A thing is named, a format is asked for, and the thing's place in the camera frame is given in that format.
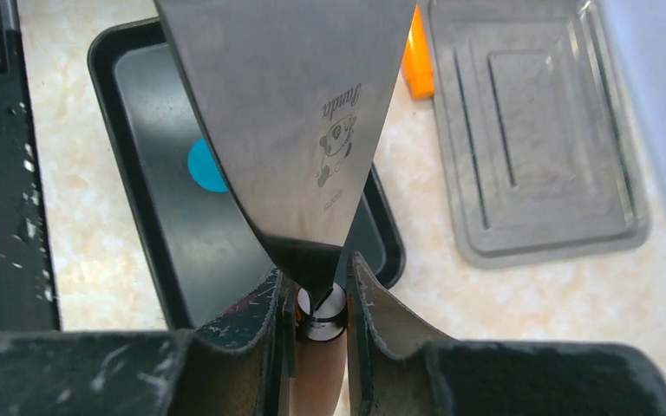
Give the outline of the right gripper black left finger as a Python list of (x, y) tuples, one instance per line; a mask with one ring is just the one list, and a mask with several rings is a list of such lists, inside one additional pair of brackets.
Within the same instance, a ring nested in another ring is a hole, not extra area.
[(196, 329), (0, 332), (0, 415), (278, 415), (281, 283)]

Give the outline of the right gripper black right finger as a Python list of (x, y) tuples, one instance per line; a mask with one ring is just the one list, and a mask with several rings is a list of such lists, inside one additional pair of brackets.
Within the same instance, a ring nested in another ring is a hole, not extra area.
[(348, 262), (348, 380), (354, 415), (666, 415), (666, 380), (616, 343), (462, 341)]

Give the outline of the black baking tray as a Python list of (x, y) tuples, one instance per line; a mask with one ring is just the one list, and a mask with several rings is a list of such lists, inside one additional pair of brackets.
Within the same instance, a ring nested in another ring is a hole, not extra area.
[(258, 282), (270, 260), (233, 197), (198, 186), (187, 168), (204, 138), (160, 23), (106, 29), (88, 70), (169, 328), (197, 328)]

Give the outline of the metal scraper wooden handle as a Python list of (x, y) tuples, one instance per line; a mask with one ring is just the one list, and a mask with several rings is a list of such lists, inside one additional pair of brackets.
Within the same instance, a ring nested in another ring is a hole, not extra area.
[(159, 1), (232, 196), (311, 311), (333, 290), (400, 70), (412, 1)]

